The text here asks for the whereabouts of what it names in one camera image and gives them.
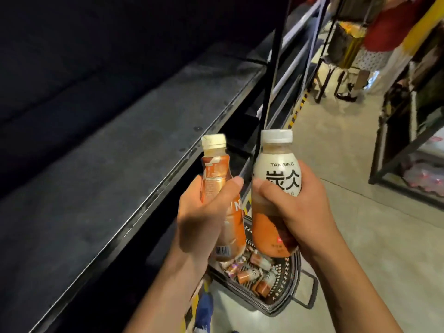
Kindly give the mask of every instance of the beige tile floor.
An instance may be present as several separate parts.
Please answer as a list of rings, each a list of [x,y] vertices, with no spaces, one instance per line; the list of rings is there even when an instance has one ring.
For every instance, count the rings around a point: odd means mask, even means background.
[[[323,180],[341,233],[404,332],[444,332],[444,213],[367,183],[381,98],[341,102],[334,86],[335,75],[319,105],[309,96],[294,152]],[[269,318],[218,283],[211,288],[214,333],[334,332],[321,290],[312,310],[290,302]],[[302,279],[297,294],[309,290]]]

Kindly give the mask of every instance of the basket handle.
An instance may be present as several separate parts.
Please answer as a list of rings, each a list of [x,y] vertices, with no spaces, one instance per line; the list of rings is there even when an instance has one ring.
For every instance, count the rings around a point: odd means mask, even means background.
[[[294,302],[297,302],[299,305],[301,305],[302,307],[305,307],[306,309],[312,309],[314,306],[314,302],[316,301],[316,296],[318,295],[319,280],[316,278],[316,276],[312,275],[310,272],[307,272],[303,269],[301,270],[301,272],[303,274],[307,275],[308,277],[310,277],[311,279],[313,279],[313,287],[311,290],[310,300],[308,301],[308,304],[304,304],[299,299],[297,299],[294,296],[294,294],[291,296],[291,300],[293,300]]]

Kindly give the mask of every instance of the barcode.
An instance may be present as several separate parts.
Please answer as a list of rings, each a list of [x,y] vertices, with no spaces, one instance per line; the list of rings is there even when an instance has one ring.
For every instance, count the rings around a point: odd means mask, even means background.
[[[231,250],[229,246],[216,246],[216,256],[230,257]]]

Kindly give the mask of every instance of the blue shoe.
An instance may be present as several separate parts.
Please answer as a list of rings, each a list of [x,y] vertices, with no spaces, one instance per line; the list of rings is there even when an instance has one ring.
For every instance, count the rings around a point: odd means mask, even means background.
[[[204,293],[199,297],[196,309],[196,321],[194,326],[210,333],[211,316],[213,315],[213,296],[209,293]]]

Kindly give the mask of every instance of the bottle cap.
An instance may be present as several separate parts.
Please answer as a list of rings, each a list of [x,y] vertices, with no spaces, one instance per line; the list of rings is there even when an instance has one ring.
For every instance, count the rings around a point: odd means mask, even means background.
[[[293,142],[293,131],[289,129],[264,129],[261,132],[265,144],[289,144]]]
[[[201,138],[202,147],[204,150],[212,150],[216,148],[225,148],[226,139],[225,134],[206,134]]]

